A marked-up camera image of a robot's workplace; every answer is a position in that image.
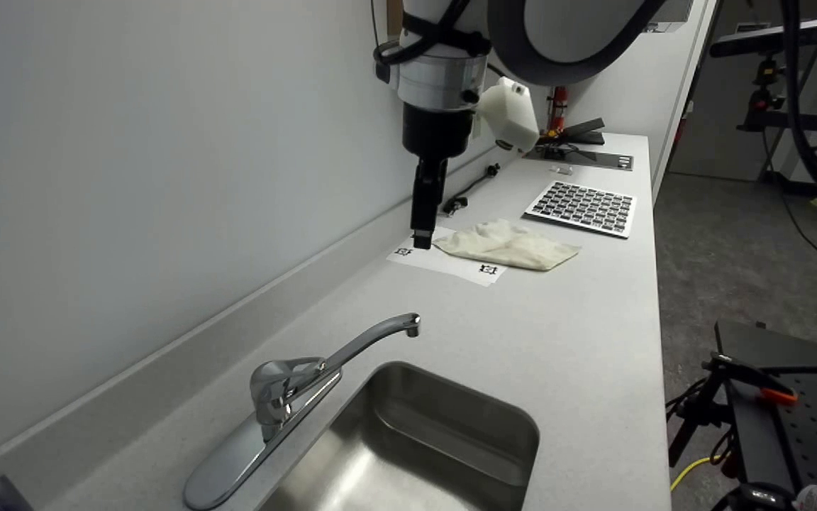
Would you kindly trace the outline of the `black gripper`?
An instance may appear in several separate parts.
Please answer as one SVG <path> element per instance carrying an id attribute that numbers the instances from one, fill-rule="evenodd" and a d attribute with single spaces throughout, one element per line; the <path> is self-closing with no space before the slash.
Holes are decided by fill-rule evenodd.
<path id="1" fill-rule="evenodd" d="M 417 157 L 414 196 L 413 196 L 413 241 L 417 251 L 431 251 L 438 215 L 442 207 L 447 183 L 428 183 L 452 157 L 469 149 L 469 110 L 425 110 L 404 105 L 404 149 Z"/>

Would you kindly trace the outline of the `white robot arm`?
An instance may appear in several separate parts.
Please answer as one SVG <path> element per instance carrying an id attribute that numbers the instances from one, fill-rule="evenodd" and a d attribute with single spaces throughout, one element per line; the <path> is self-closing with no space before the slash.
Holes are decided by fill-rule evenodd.
<path id="1" fill-rule="evenodd" d="M 512 81 L 577 85 L 611 69 L 671 0 L 400 0 L 396 42 L 373 54 L 404 105 L 404 149 L 417 160 L 413 245 L 435 245 L 447 170 L 469 149 L 496 59 Z"/>

